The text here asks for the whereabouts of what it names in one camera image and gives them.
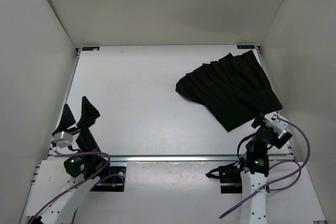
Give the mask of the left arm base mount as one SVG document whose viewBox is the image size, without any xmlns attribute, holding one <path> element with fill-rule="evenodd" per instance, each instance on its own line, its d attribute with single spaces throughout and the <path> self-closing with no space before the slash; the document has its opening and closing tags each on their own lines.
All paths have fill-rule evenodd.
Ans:
<svg viewBox="0 0 336 224">
<path fill-rule="evenodd" d="M 101 180 L 90 190 L 93 192 L 124 192 L 124 183 L 127 174 L 126 163 L 114 163 L 102 173 Z"/>
</svg>

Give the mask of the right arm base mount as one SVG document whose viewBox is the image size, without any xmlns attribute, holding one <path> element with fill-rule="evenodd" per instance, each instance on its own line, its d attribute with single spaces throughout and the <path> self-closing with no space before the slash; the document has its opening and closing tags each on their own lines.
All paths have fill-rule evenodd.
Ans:
<svg viewBox="0 0 336 224">
<path fill-rule="evenodd" d="M 211 169 L 205 174 L 207 178 L 219 179 L 221 193 L 248 193 L 260 190 L 259 187 L 267 183 L 269 162 L 267 159 L 253 159 L 252 161 L 234 162 Z"/>
</svg>

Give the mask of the black pleated skirt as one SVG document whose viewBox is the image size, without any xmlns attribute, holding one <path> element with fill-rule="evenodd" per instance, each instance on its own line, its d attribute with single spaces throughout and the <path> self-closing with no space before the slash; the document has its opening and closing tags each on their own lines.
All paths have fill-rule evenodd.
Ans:
<svg viewBox="0 0 336 224">
<path fill-rule="evenodd" d="M 175 91 L 206 106 L 227 132 L 254 119 L 259 113 L 282 109 L 282 104 L 253 51 L 228 54 L 187 73 Z"/>
</svg>

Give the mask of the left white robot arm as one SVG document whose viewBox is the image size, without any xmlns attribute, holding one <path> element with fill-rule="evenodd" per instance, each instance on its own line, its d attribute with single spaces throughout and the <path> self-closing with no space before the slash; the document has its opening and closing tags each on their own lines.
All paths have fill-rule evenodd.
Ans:
<svg viewBox="0 0 336 224">
<path fill-rule="evenodd" d="M 78 121 L 69 105 L 64 105 L 51 145 L 57 157 L 65 158 L 64 168 L 69 178 L 62 192 L 31 216 L 29 223 L 72 223 L 92 187 L 109 177 L 110 156 L 101 151 L 90 131 L 99 117 L 99 111 L 86 96 L 81 98 Z"/>
</svg>

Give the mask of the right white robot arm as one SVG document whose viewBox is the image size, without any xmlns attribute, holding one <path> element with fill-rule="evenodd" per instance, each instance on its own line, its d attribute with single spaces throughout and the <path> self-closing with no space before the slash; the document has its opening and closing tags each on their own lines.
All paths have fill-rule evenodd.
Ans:
<svg viewBox="0 0 336 224">
<path fill-rule="evenodd" d="M 261 186 L 268 181 L 269 149 L 282 148 L 292 137 L 286 130 L 288 123 L 285 120 L 276 115 L 267 119 L 261 113 L 251 125 L 257 131 L 249 137 L 246 152 L 239 158 L 241 165 L 235 169 L 236 178 L 242 182 L 244 200 L 240 223 L 267 223 L 266 189 Z"/>
</svg>

